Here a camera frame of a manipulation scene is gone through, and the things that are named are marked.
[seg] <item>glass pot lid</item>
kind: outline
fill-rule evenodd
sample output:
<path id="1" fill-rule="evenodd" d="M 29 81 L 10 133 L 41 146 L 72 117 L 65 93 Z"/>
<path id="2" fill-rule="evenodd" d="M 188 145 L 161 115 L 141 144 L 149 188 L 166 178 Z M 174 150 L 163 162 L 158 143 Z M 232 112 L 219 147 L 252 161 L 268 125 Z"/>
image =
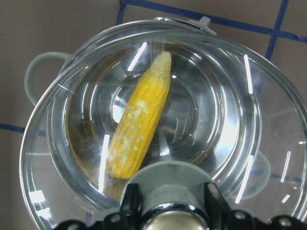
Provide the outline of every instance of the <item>glass pot lid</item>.
<path id="1" fill-rule="evenodd" d="M 279 214 L 305 219 L 306 109 L 289 81 L 232 41 L 172 29 L 176 22 L 139 23 L 165 29 L 138 31 L 134 23 L 122 25 L 134 28 L 129 35 L 94 37 L 31 115 L 20 170 L 38 226 L 71 218 L 92 223 L 119 207 L 128 180 L 105 170 L 107 149 L 137 83 L 164 51 L 171 56 L 169 91 L 140 168 L 190 162 L 212 177 L 231 207 L 264 221 Z"/>

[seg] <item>floor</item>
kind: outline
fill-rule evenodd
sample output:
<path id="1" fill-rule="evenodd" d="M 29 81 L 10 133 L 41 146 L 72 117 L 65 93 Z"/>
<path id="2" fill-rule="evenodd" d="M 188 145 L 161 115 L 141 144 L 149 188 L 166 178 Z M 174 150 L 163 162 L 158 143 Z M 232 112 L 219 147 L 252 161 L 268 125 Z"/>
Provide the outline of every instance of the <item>floor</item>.
<path id="1" fill-rule="evenodd" d="M 0 229 L 35 229 L 19 183 L 19 150 L 34 106 L 24 91 L 30 61 L 48 51 L 72 53 L 116 22 L 156 16 L 211 16 L 219 35 L 255 50 L 277 66 L 307 101 L 305 0 L 0 0 Z M 120 7 L 126 5 L 117 18 Z M 42 63 L 34 87 L 41 95 L 61 60 Z"/>

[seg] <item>yellow corn kernel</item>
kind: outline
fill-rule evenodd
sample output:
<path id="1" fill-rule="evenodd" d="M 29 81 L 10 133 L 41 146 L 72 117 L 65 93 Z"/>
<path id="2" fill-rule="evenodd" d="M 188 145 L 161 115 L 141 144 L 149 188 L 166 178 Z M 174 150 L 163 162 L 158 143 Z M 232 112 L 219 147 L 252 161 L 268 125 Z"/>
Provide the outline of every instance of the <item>yellow corn kernel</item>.
<path id="1" fill-rule="evenodd" d="M 129 179 L 140 168 L 168 94 L 171 62 L 171 54 L 163 51 L 136 85 L 109 147 L 110 176 Z"/>

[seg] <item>pot handle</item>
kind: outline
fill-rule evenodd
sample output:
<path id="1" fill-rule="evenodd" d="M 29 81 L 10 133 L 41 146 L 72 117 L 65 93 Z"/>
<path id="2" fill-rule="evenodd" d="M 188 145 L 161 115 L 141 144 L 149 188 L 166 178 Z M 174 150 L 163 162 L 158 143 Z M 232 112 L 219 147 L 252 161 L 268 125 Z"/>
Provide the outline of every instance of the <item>pot handle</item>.
<path id="1" fill-rule="evenodd" d="M 36 105 L 39 96 L 36 94 L 34 90 L 34 74 L 36 72 L 37 67 L 46 59 L 50 58 L 60 58 L 64 59 L 65 62 L 70 60 L 71 55 L 67 53 L 61 53 L 61 52 L 46 52 L 43 54 L 38 55 L 35 57 L 31 63 L 29 64 L 25 76 L 24 76 L 24 89 L 25 93 L 27 94 L 29 100 L 33 105 Z"/>

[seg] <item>blue tape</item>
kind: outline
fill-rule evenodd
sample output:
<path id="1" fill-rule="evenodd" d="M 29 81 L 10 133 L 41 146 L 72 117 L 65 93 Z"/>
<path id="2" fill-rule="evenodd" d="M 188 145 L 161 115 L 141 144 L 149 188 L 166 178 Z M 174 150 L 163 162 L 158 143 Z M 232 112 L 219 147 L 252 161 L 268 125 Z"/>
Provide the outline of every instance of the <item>blue tape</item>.
<path id="1" fill-rule="evenodd" d="M 25 127 L 13 126 L 13 125 L 8 125 L 8 124 L 4 124 L 4 123 L 0 123 L 0 129 L 9 130 L 9 131 L 17 132 L 17 133 L 24 133 L 24 131 L 25 131 Z M 38 135 L 45 137 L 46 132 L 43 131 L 43 130 L 39 130 Z"/>
<path id="2" fill-rule="evenodd" d="M 287 9 L 287 5 L 288 5 L 289 0 L 283 0 L 281 5 L 280 5 L 280 9 L 276 18 L 276 22 L 275 22 L 275 26 L 274 29 L 275 30 L 280 30 L 282 23 L 283 23 L 283 18 L 284 18 L 284 14 L 286 12 Z M 270 60 L 273 54 L 273 50 L 275 47 L 277 41 L 277 37 L 276 36 L 271 36 L 270 41 L 269 41 L 269 45 L 267 48 L 267 52 L 265 54 L 265 57 Z"/>
<path id="3" fill-rule="evenodd" d="M 4 123 L 0 123 L 0 129 L 10 130 L 18 133 L 24 133 L 25 127 L 12 126 Z"/>
<path id="4" fill-rule="evenodd" d="M 298 37 L 297 35 L 293 33 L 289 33 L 286 31 L 280 31 L 277 29 L 271 29 L 268 27 L 264 26 L 258 26 L 258 25 L 253 25 L 249 23 L 243 23 L 243 22 L 238 22 L 235 20 L 230 20 L 226 18 L 221 18 L 205 13 L 198 13 L 194 11 L 188 11 L 185 9 L 177 8 L 177 7 L 172 7 L 172 6 L 167 6 L 159 3 L 154 3 L 146 0 L 121 0 L 123 4 L 125 5 L 134 5 L 134 6 L 139 6 L 151 10 L 156 10 L 156 11 L 161 11 L 161 12 L 166 12 L 166 13 L 171 13 L 171 14 L 176 14 L 184 17 L 188 17 L 191 19 L 200 19 L 203 16 L 206 16 L 211 19 L 212 23 L 215 24 L 220 24 L 220 25 L 225 25 L 225 26 L 230 26 L 233 28 L 237 29 L 242 29 L 242 30 L 247 30 L 247 31 L 252 31 L 260 34 L 265 34 L 265 35 L 272 35 L 276 37 L 282 37 L 285 39 L 290 39 L 290 40 L 295 40 L 298 42 L 303 42 L 307 43 L 307 36 L 301 36 Z"/>
<path id="5" fill-rule="evenodd" d="M 117 14 L 116 25 L 123 23 L 123 17 L 124 17 L 124 11 L 126 8 L 126 4 L 123 0 L 120 0 L 119 6 L 120 7 L 119 7 L 118 14 Z"/>
<path id="6" fill-rule="evenodd" d="M 263 171 L 261 171 L 261 170 L 251 170 L 250 173 L 252 175 L 255 175 L 255 176 L 262 176 Z M 270 178 L 281 179 L 281 176 L 278 175 L 278 174 L 271 173 Z M 292 182 L 295 182 L 295 183 L 298 183 L 298 184 L 302 183 L 302 178 L 298 178 L 298 177 L 286 176 L 284 179 L 286 181 L 292 181 Z"/>
<path id="7" fill-rule="evenodd" d="M 86 213 L 85 225 L 87 228 L 91 226 L 92 214 L 90 212 Z"/>

